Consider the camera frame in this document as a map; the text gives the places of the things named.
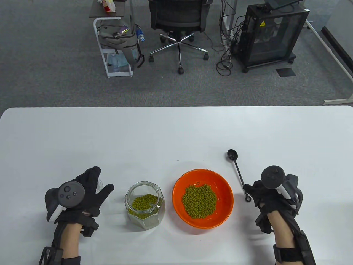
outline gray carpet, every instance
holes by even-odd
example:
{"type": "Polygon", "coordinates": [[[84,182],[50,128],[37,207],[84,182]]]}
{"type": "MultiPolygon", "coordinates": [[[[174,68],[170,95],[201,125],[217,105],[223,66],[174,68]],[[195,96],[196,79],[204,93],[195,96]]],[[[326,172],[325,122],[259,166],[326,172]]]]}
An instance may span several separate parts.
{"type": "MultiPolygon", "coordinates": [[[[320,30],[337,0],[307,0],[320,30]]],[[[161,46],[150,28],[147,0],[135,0],[136,23],[144,30],[143,53],[161,46]]],[[[145,62],[133,78],[107,79],[88,18],[91,0],[0,0],[0,115],[10,107],[74,106],[254,106],[320,105],[349,96],[353,86],[314,34],[303,29],[294,64],[270,65],[243,74],[236,61],[229,77],[218,75],[221,53],[204,34],[183,47],[184,75],[177,74],[178,53],[171,48],[145,62]],[[280,78],[275,69],[292,67],[297,76],[280,78]]],[[[220,48],[220,6],[211,5],[206,33],[220,48]]]]}

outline jar opening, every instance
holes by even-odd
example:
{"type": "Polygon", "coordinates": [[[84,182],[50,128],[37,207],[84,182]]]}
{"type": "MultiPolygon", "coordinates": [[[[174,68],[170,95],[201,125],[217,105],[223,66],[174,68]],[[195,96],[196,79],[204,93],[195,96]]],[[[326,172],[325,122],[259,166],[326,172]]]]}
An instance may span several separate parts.
{"type": "Polygon", "coordinates": [[[156,184],[148,182],[148,181],[141,181],[141,182],[138,182],[138,183],[134,184],[128,190],[128,192],[126,193],[125,200],[126,200],[126,203],[127,203],[128,207],[131,210],[133,210],[134,212],[140,214],[140,213],[150,213],[150,212],[152,212],[156,208],[156,206],[158,205],[158,202],[160,201],[160,198],[161,198],[161,194],[160,194],[159,190],[157,189],[156,184]],[[151,207],[148,208],[147,210],[140,211],[140,210],[135,209],[132,206],[133,201],[136,198],[144,196],[146,194],[152,194],[153,196],[156,196],[157,197],[156,202],[153,205],[151,205],[151,207]]]}

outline plastic bag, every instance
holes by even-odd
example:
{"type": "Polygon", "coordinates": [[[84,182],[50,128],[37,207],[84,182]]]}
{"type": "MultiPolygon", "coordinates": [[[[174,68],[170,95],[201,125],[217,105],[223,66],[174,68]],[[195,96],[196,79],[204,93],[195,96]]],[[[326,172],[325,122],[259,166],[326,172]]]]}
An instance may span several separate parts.
{"type": "Polygon", "coordinates": [[[103,0],[103,7],[107,12],[115,12],[115,4],[113,0],[103,0]]]}

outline green bean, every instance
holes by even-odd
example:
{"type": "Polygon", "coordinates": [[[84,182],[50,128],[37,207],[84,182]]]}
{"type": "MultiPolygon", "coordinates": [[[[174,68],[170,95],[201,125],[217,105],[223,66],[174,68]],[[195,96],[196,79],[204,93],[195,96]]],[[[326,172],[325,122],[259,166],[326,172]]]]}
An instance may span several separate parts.
{"type": "MultiPolygon", "coordinates": [[[[132,207],[138,211],[147,211],[148,209],[151,209],[156,204],[157,198],[158,198],[157,196],[154,196],[148,193],[144,196],[135,198],[134,201],[132,202],[132,207]]],[[[160,206],[162,202],[163,202],[162,198],[159,198],[158,206],[160,206]]],[[[140,219],[146,219],[150,215],[157,213],[158,210],[159,208],[155,207],[155,209],[150,213],[137,213],[132,209],[129,209],[128,212],[129,214],[135,215],[140,219]]]]}
{"type": "Polygon", "coordinates": [[[181,201],[187,214],[193,218],[206,218],[216,210],[217,196],[210,185],[187,187],[181,201]]]}

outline backpack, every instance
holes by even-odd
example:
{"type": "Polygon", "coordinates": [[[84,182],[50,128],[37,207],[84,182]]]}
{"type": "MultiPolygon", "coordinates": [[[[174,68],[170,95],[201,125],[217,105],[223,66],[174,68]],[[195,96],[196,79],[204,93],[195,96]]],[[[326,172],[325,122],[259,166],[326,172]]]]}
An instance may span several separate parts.
{"type": "Polygon", "coordinates": [[[97,22],[98,36],[102,47],[115,49],[116,53],[118,53],[118,50],[122,51],[130,65],[139,63],[142,58],[142,62],[137,65],[137,68],[140,68],[145,62],[145,56],[141,53],[137,41],[136,28],[132,15],[130,15],[130,23],[126,23],[122,19],[99,20],[97,22]],[[124,34],[119,34],[120,29],[125,25],[129,25],[130,29],[124,34]],[[134,49],[138,51],[137,59],[133,55],[134,49]]]}

